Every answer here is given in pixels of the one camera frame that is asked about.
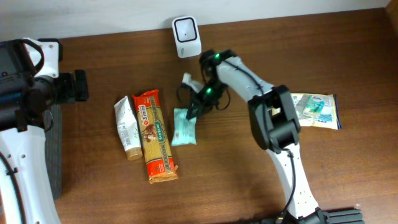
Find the white cream tube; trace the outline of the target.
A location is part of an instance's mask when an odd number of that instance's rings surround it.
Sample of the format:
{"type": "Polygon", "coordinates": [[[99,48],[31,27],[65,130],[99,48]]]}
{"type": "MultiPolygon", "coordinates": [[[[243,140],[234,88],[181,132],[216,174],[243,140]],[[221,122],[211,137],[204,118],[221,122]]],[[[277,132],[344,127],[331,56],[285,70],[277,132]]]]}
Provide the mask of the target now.
{"type": "Polygon", "coordinates": [[[127,159],[133,161],[142,157],[142,146],[139,137],[137,119],[129,101],[125,96],[114,105],[116,127],[127,159]]]}

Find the orange spaghetti packet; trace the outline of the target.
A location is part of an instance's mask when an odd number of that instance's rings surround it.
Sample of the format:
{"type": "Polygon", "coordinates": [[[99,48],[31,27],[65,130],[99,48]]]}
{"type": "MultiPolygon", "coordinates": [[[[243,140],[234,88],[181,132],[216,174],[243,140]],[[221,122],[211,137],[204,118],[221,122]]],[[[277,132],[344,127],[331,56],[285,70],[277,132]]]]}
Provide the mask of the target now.
{"type": "Polygon", "coordinates": [[[159,91],[147,91],[139,96],[133,96],[132,99],[149,182],[153,184],[177,180],[178,166],[175,164],[167,136],[159,91]]]}

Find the small teal tissue pack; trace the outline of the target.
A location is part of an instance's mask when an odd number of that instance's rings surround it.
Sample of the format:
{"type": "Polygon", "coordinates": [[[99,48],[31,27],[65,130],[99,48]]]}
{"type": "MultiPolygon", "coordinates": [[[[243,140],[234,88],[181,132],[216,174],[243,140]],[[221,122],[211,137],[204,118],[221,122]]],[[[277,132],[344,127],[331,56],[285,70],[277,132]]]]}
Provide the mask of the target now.
{"type": "Polygon", "coordinates": [[[325,102],[321,98],[310,95],[306,105],[303,108],[303,115],[311,118],[318,118],[324,106],[325,102]]]}

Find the teal snack pouch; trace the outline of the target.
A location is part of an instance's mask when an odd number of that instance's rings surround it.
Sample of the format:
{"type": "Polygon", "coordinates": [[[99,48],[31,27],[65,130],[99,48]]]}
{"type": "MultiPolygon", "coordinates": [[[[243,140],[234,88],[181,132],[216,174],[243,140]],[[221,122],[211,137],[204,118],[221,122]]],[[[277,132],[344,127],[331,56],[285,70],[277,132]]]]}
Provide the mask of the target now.
{"type": "Polygon", "coordinates": [[[174,136],[172,146],[182,146],[187,144],[197,144],[195,125],[196,118],[187,119],[187,109],[174,109],[174,136]]]}

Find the yellow white wipes pack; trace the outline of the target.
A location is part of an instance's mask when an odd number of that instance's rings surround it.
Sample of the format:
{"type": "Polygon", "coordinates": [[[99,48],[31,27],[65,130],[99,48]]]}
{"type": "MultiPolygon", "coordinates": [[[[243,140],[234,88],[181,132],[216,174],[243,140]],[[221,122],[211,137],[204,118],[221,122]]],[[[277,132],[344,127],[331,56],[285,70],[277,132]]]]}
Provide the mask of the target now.
{"type": "Polygon", "coordinates": [[[340,130],[337,95],[292,93],[299,123],[303,127],[318,127],[340,130]]]}

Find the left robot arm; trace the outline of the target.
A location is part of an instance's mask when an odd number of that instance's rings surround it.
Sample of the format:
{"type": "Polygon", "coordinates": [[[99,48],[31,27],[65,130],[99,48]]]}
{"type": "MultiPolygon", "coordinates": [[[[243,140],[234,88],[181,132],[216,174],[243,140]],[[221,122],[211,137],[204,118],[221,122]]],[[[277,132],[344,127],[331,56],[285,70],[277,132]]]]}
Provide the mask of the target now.
{"type": "Polygon", "coordinates": [[[84,70],[60,72],[58,39],[1,42],[1,202],[8,223],[60,223],[45,161],[45,112],[87,101],[84,70]]]}

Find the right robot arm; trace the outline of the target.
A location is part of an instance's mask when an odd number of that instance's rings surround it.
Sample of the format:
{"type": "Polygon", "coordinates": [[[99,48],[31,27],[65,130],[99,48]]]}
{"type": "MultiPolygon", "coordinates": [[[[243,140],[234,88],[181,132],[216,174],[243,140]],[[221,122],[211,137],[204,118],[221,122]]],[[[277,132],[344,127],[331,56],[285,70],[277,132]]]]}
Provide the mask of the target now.
{"type": "Polygon", "coordinates": [[[248,105],[251,132],[271,157],[285,195],[280,223],[326,223],[314,199],[300,156],[299,119],[290,90],[265,82],[232,50],[203,52],[199,59],[205,84],[190,95],[187,119],[217,107],[222,94],[233,89],[248,105]]]}

